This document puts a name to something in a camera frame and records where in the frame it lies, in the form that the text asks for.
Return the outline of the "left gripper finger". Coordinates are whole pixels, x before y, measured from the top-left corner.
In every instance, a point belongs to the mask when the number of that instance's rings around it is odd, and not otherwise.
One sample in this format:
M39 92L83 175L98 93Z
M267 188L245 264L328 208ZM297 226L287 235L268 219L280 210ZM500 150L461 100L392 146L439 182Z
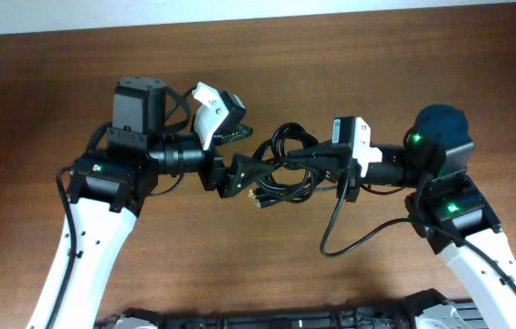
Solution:
M235 154L229 169L229 195L237 195L259 179L271 175L274 169L273 164L242 154Z
M214 145L218 146L243 140L250 137L252 133L253 128L243 123L239 123L231 132L226 132L224 129L218 129L214 133Z

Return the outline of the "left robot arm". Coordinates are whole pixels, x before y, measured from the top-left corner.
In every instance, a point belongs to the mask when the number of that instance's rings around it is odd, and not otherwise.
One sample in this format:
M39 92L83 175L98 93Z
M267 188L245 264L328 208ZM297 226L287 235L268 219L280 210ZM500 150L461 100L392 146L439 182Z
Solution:
M196 114L163 81L119 79L113 118L91 136L85 153L56 178L65 210L56 255L28 321L30 328L91 328L122 245L154 196L162 175L197 173L203 188L228 198L274 167L237 154L224 165L216 148L248 137L238 96L204 83L192 90Z

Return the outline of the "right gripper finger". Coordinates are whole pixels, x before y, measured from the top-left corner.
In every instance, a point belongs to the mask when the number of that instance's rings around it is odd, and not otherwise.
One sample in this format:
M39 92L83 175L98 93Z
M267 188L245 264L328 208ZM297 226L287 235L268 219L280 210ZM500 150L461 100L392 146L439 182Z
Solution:
M340 160L335 157L295 157L285 158L285 162L302 165L333 183L336 183L344 175Z
M352 154L352 147L348 143L334 143L332 140L318 143L316 145L292 150L287 152L289 159L339 159L342 160L345 157L350 157Z

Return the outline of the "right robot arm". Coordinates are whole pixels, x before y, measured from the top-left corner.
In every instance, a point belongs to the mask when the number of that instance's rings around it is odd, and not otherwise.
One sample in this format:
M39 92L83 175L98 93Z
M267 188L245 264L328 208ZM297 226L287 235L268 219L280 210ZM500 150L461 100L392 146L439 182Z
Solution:
M361 117L339 117L332 138L290 151L285 160L321 170L338 202L363 188L411 189L403 219L462 283L489 328L516 328L516 260L500 220L469 177L475 144L465 113L434 104L417 115L399 145L373 143Z

